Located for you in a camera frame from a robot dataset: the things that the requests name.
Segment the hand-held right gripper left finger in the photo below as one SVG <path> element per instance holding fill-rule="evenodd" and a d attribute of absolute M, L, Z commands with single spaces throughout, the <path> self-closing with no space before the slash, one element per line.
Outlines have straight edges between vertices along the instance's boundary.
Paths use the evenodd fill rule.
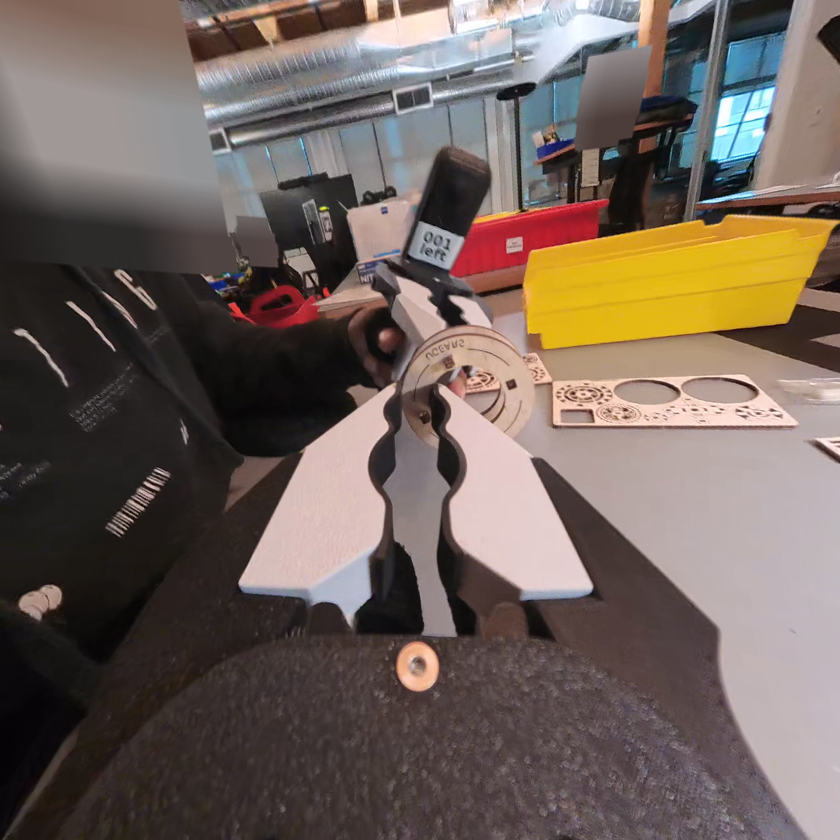
<path fill-rule="evenodd" d="M 401 386 L 372 397 L 300 454 L 239 580 L 251 595 L 337 607 L 347 624 L 394 577 L 392 503 Z"/>

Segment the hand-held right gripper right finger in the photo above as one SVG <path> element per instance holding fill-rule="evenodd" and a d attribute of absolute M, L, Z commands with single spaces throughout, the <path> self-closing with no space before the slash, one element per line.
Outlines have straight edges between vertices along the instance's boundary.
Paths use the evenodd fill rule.
<path fill-rule="evenodd" d="M 448 485 L 438 561 L 468 606 L 578 599 L 592 579 L 534 459 L 448 388 L 435 387 L 437 470 Z"/>

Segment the wooden ring base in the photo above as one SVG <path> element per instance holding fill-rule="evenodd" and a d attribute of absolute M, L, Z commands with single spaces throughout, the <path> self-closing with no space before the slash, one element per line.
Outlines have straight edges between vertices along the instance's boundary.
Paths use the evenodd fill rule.
<path fill-rule="evenodd" d="M 497 430 L 517 438 L 527 425 L 535 402 L 535 384 L 515 345 L 489 328 L 463 325 L 439 332 L 422 343 L 402 374 L 404 416 L 415 435 L 433 448 L 430 396 L 460 370 L 477 369 L 495 378 L 500 391 L 483 417 Z"/>

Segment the laser-cut wooden parts sheet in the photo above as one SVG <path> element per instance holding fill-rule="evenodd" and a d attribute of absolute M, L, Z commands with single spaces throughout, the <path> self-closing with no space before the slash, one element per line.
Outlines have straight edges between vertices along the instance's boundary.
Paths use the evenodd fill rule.
<path fill-rule="evenodd" d="M 738 385 L 747 391 L 740 401 L 714 402 L 689 393 L 700 382 Z M 661 385 L 671 399 L 640 403 L 619 394 L 625 385 Z M 551 384 L 551 422 L 554 428 L 639 429 L 783 429 L 798 428 L 798 421 L 747 375 L 663 376 L 618 380 L 554 381 Z"/>
<path fill-rule="evenodd" d="M 535 385 L 550 384 L 552 382 L 550 373 L 537 353 L 525 353 L 522 356 L 522 360 Z M 467 395 L 499 392 L 501 390 L 500 381 L 489 371 L 475 367 L 472 369 L 472 373 L 466 383 L 465 393 Z"/>

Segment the person's left forearm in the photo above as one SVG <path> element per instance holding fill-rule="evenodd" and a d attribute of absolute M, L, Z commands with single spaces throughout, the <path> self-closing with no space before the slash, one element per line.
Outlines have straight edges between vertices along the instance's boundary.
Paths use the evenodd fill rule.
<path fill-rule="evenodd" d="M 350 388 L 375 386 L 350 321 L 271 329 L 201 301 L 184 308 L 175 329 L 227 442 L 269 458 L 298 452 L 351 414 Z"/>

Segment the person's left hand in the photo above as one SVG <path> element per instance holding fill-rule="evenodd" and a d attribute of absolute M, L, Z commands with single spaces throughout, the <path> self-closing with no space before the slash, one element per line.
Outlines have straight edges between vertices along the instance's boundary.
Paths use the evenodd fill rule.
<path fill-rule="evenodd" d="M 406 334 L 387 306 L 361 308 L 353 313 L 348 334 L 373 383 L 384 388 L 393 382 L 395 363 L 406 345 Z"/>

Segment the wooden side table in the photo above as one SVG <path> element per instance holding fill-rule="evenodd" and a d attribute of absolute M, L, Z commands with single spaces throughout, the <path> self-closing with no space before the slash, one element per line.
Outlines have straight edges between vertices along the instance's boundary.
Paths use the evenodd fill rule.
<path fill-rule="evenodd" d="M 526 266 L 514 266 L 465 276 L 462 280 L 475 293 L 487 295 L 521 287 L 525 271 Z M 383 300 L 382 294 L 372 290 L 368 283 L 363 283 L 358 271 L 353 268 L 331 296 L 320 301 L 318 310 L 321 316 L 334 319 L 358 308 L 380 306 Z"/>

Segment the white cardboard box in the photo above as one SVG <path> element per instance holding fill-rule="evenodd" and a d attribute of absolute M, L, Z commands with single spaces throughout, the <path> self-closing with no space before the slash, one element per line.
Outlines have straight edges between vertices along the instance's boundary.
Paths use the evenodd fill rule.
<path fill-rule="evenodd" d="M 397 197 L 351 208 L 346 217 L 357 264 L 399 256 L 417 212 L 417 200 Z"/>

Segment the red plastic bin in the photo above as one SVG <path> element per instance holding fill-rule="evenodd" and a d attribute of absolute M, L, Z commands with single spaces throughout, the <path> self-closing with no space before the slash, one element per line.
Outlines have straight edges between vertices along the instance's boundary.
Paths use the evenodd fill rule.
<path fill-rule="evenodd" d="M 533 250 L 596 238 L 607 205 L 608 200 L 599 199 L 531 209 L 491 224 L 472 224 L 450 272 L 463 278 L 523 266 Z"/>

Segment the wooden table with black legs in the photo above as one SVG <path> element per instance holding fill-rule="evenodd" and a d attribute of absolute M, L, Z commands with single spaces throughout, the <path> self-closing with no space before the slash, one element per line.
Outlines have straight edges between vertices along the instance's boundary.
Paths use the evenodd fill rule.
<path fill-rule="evenodd" d="M 762 190 L 734 193 L 700 201 L 697 212 L 746 209 L 755 207 L 787 207 L 820 203 L 837 203 L 839 182 L 811 185 L 774 186 Z"/>

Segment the clear plastic parts bag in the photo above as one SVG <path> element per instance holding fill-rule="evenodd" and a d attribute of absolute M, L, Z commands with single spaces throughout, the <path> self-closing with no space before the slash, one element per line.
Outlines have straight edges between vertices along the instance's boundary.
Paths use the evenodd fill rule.
<path fill-rule="evenodd" d="M 778 380 L 780 389 L 793 398 L 811 404 L 838 405 L 839 378 L 815 378 L 810 380 Z"/>

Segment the silver ventilation duct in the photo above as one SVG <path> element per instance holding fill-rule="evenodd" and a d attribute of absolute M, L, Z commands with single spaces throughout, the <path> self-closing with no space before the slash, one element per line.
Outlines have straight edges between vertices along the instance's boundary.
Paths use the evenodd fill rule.
<path fill-rule="evenodd" d="M 466 80 L 454 85 L 433 86 L 434 106 L 442 107 L 472 98 L 495 95 L 511 87 L 509 80 L 483 78 L 469 87 Z M 226 129 L 233 151 L 250 145 L 267 144 L 276 140 L 299 137 L 310 132 L 339 128 L 345 125 L 383 119 L 394 113 L 392 92 L 336 103 L 312 110 L 292 112 L 271 119 L 262 119 Z"/>
<path fill-rule="evenodd" d="M 205 120 L 235 123 L 261 112 L 294 111 L 509 67 L 540 52 L 555 67 L 576 46 L 637 27 L 637 5 L 611 2 L 514 4 L 477 29 L 456 33 L 448 10 L 409 14 L 221 56 L 196 65 Z"/>

